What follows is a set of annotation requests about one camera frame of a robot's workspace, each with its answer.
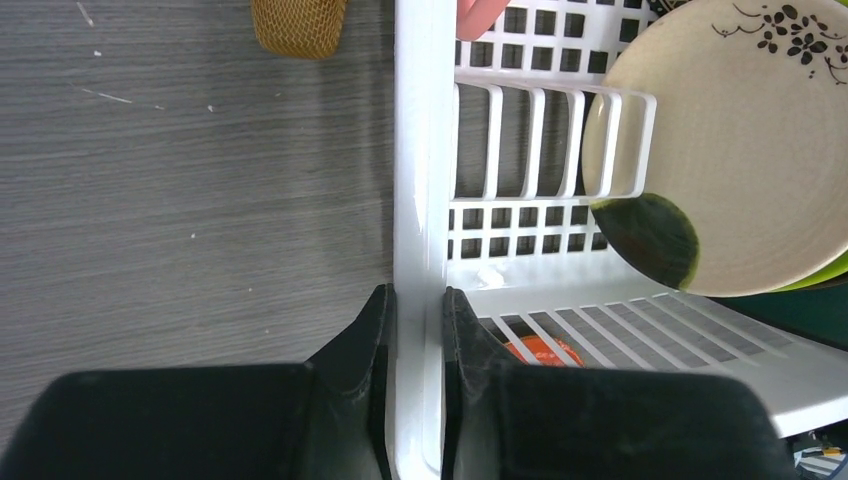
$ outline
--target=pink object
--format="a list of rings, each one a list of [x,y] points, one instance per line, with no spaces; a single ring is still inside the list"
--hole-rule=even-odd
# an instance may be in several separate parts
[[[456,37],[466,42],[477,40],[507,5],[509,0],[457,0]]]

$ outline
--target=cream plate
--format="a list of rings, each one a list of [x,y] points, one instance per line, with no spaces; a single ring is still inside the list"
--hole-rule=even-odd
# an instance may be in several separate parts
[[[606,76],[658,101],[645,195],[593,205],[648,277],[712,296],[798,281],[848,250],[848,9],[833,0],[698,0],[636,38]],[[627,100],[613,193],[640,135]],[[607,112],[592,105],[587,193]]]

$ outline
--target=mesh scrubber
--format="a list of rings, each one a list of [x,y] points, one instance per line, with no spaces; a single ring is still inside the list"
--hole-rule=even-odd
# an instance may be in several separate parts
[[[346,0],[251,0],[259,44],[271,52],[326,58],[336,51]]]

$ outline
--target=dish rack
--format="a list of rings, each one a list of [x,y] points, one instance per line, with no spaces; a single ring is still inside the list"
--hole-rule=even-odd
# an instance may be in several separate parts
[[[644,187],[650,95],[600,87],[615,58],[656,19],[642,0],[514,0],[476,42],[455,41],[456,5],[399,0],[395,45],[395,253],[398,295],[390,456],[402,479],[439,478],[443,428],[442,295],[465,291],[481,322],[529,363],[521,332],[566,365],[729,375],[747,383],[781,436],[848,418],[848,354],[782,332],[706,298],[672,291],[609,248],[591,200]],[[463,96],[487,96],[481,191],[457,191]],[[501,126],[527,96],[520,191],[499,186]],[[564,96],[567,134],[553,189],[540,188],[546,106]],[[581,189],[579,150],[593,95],[608,109],[603,175]],[[622,98],[641,100],[640,160],[630,187],[612,191]]]

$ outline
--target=orange object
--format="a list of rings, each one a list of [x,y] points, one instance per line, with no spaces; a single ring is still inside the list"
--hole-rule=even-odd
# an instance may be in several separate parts
[[[560,348],[565,350],[565,353],[567,353],[568,356],[571,357],[571,359],[574,360],[577,365],[580,365],[581,367],[586,366],[583,363],[583,359],[580,358],[580,355],[578,355],[577,352],[574,351],[574,349],[569,347],[568,344],[556,338],[554,339],[554,341],[557,342],[557,345],[559,345]],[[530,350],[530,353],[536,356],[536,360],[538,360],[539,363],[541,363],[542,365],[547,365],[550,367],[566,366],[565,363],[563,363],[563,361],[556,356],[554,351],[551,350],[551,347],[549,347],[544,340],[539,338],[538,335],[528,335],[526,337],[522,337],[521,343],[523,343],[524,346],[527,347],[528,350]],[[521,356],[521,353],[518,351],[518,348],[516,348],[512,343],[507,343],[506,348],[510,352],[512,352],[513,355],[520,358],[521,360],[524,360],[524,357]]]

